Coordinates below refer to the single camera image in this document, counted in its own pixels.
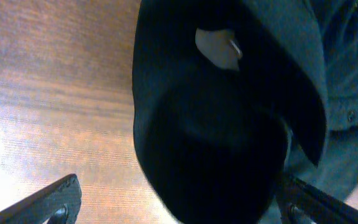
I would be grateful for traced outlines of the black t-shirt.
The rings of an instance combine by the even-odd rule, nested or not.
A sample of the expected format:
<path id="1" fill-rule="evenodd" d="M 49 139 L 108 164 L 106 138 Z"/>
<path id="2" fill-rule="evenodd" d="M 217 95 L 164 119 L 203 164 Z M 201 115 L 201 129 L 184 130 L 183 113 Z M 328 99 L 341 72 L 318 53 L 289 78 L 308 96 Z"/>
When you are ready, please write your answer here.
<path id="1" fill-rule="evenodd" d="M 280 223 L 289 171 L 358 186 L 358 1 L 143 0 L 134 147 L 182 223 Z"/>

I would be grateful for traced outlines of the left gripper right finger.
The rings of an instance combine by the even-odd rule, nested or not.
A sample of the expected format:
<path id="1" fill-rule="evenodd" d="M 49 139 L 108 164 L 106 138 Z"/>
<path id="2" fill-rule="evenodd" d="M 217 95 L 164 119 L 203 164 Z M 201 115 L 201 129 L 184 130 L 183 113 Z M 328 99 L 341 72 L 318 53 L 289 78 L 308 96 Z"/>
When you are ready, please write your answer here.
<path id="1" fill-rule="evenodd" d="M 358 224 L 358 210 L 289 174 L 277 181 L 282 223 Z"/>

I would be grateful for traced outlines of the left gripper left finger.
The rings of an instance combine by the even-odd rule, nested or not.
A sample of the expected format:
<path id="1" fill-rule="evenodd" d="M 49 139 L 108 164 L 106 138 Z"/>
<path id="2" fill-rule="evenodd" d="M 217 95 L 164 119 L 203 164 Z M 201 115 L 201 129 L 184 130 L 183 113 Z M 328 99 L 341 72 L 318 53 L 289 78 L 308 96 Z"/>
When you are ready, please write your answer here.
<path id="1" fill-rule="evenodd" d="M 81 207 L 76 174 L 68 174 L 25 199 L 0 211 L 0 224 L 75 224 Z"/>

